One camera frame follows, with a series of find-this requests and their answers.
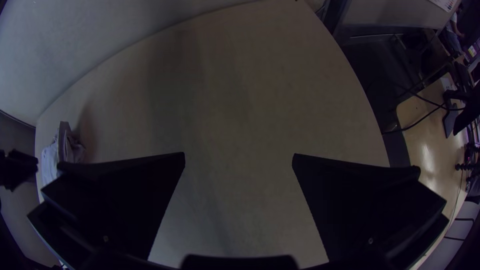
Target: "white table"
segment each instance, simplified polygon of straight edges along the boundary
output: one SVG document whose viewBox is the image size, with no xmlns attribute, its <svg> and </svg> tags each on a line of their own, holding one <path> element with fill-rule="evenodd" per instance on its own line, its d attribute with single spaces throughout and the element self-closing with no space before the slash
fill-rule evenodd
<svg viewBox="0 0 480 270">
<path fill-rule="evenodd" d="M 357 77 L 303 1 L 223 9 L 124 49 L 41 115 L 37 157 L 59 121 L 87 162 L 185 152 L 149 256 L 174 267 L 186 254 L 326 263 L 293 154 L 389 166 Z"/>
</svg>

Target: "paper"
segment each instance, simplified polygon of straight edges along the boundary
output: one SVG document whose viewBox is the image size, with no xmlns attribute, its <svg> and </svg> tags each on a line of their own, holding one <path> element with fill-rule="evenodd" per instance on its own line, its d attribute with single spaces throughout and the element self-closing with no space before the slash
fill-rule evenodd
<svg viewBox="0 0 480 270">
<path fill-rule="evenodd" d="M 429 0 L 446 12 L 452 11 L 458 0 Z"/>
<path fill-rule="evenodd" d="M 477 55 L 477 51 L 475 50 L 473 45 L 468 48 L 468 52 L 470 53 L 471 57 L 475 57 Z"/>
</svg>

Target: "floor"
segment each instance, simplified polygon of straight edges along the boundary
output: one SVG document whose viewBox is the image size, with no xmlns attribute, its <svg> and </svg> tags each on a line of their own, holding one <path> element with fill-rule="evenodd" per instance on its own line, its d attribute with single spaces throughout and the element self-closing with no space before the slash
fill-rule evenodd
<svg viewBox="0 0 480 270">
<path fill-rule="evenodd" d="M 398 125 L 396 107 L 409 96 L 398 98 L 404 90 L 383 78 L 389 78 L 406 88 L 410 88 L 413 82 L 400 64 L 391 42 L 381 40 L 356 43 L 343 46 L 342 50 L 363 86 L 380 130 L 382 132 L 392 130 Z M 383 142 L 391 167 L 410 165 L 409 154 L 401 133 L 383 136 Z"/>
</svg>

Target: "black object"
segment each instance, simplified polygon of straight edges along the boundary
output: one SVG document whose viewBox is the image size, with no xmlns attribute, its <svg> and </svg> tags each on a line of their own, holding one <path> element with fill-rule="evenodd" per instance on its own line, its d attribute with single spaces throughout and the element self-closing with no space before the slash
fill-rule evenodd
<svg viewBox="0 0 480 270">
<path fill-rule="evenodd" d="M 453 64 L 456 74 L 458 74 L 459 77 L 457 82 L 458 86 L 465 93 L 471 92 L 475 85 L 472 84 L 472 79 L 470 79 L 469 68 L 456 61 Z"/>
<path fill-rule="evenodd" d="M 441 215 L 445 200 L 417 182 L 418 167 L 379 168 L 298 154 L 292 165 L 330 258 L 311 270 L 406 269 L 447 224 Z M 41 190 L 45 202 L 28 218 L 72 270 L 171 269 L 146 259 L 184 166 L 183 153 L 60 163 L 63 175 Z M 187 256 L 181 268 L 298 269 L 291 256 L 197 255 Z"/>
<path fill-rule="evenodd" d="M 38 171 L 39 160 L 15 149 L 5 156 L 0 149 L 0 186 L 13 192 L 20 184 L 27 181 Z"/>
<path fill-rule="evenodd" d="M 59 163 L 63 175 L 42 188 L 28 219 L 70 269 L 99 249 L 146 260 L 184 167 L 183 153 Z"/>
<path fill-rule="evenodd" d="M 455 119 L 453 125 L 454 136 L 480 116 L 480 84 L 470 92 L 446 90 L 443 93 L 443 99 L 445 101 L 450 99 L 461 100 L 466 103 L 463 111 Z"/>
<path fill-rule="evenodd" d="M 394 267 L 406 269 L 448 223 L 446 201 L 418 182 L 416 166 L 295 154 L 292 167 L 331 262 L 379 249 Z"/>
</svg>

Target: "monitor stand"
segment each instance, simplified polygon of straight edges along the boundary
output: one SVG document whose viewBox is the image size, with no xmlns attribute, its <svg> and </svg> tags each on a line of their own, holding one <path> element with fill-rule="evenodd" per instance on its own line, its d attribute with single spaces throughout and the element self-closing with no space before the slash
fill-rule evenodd
<svg viewBox="0 0 480 270">
<path fill-rule="evenodd" d="M 449 109 L 457 109 L 457 104 L 453 103 L 451 99 L 445 101 L 445 106 Z M 454 130 L 455 119 L 459 115 L 457 110 L 447 110 L 445 116 L 442 118 L 443 130 L 445 131 L 445 137 L 448 138 Z"/>
</svg>

